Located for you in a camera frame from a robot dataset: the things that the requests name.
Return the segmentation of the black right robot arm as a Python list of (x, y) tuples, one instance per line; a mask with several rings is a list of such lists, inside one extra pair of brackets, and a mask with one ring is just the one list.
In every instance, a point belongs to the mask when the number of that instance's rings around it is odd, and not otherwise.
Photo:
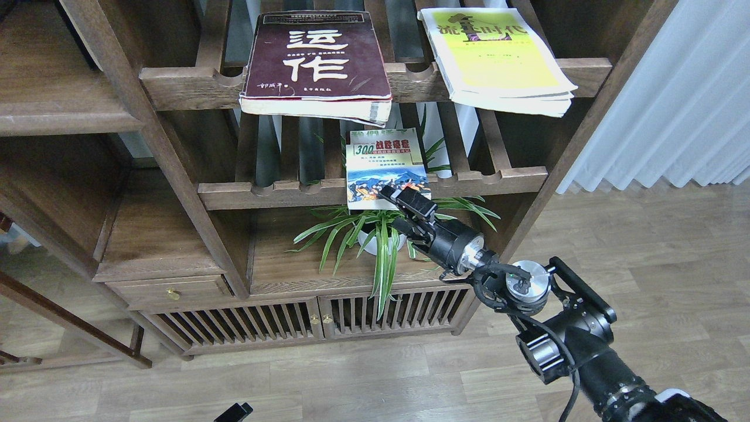
[(678, 389), (655, 393), (610, 345), (616, 313), (559, 257), (504, 264), (484, 237), (458, 220), (437, 219), (438, 206), (417, 190), (385, 186), (380, 197), (404, 213), (394, 227), (415, 248), (471, 285), (477, 299), (506, 314), (518, 329), (517, 344), (530, 368), (549, 384), (569, 376), (603, 421), (721, 421), (710, 406)]

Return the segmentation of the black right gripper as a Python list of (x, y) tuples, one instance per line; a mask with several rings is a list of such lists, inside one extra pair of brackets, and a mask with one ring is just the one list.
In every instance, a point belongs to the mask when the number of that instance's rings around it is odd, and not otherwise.
[(458, 219), (437, 219), (437, 204), (417, 190), (385, 185), (379, 198), (394, 204), (408, 218), (396, 218), (391, 226), (447, 273), (460, 276), (487, 264), (484, 235)]

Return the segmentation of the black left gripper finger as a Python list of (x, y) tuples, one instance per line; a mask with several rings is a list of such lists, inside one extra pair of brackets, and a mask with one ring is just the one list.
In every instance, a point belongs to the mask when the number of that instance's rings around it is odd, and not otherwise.
[(214, 422), (242, 422), (253, 412), (254, 409), (248, 403), (234, 403), (215, 417)]

